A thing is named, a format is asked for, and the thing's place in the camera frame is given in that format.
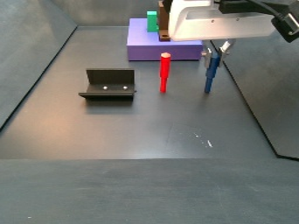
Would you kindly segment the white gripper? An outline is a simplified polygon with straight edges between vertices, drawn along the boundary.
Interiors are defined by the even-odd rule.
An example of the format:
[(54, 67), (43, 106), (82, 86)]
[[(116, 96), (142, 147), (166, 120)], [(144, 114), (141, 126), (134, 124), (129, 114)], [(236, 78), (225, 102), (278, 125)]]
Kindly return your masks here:
[[(226, 39), (218, 47), (221, 66), (234, 39), (264, 37), (274, 31), (270, 19), (254, 12), (222, 14), (212, 0), (172, 0), (168, 35), (173, 41)], [(200, 53), (205, 68), (210, 66), (210, 55), (205, 47)]]

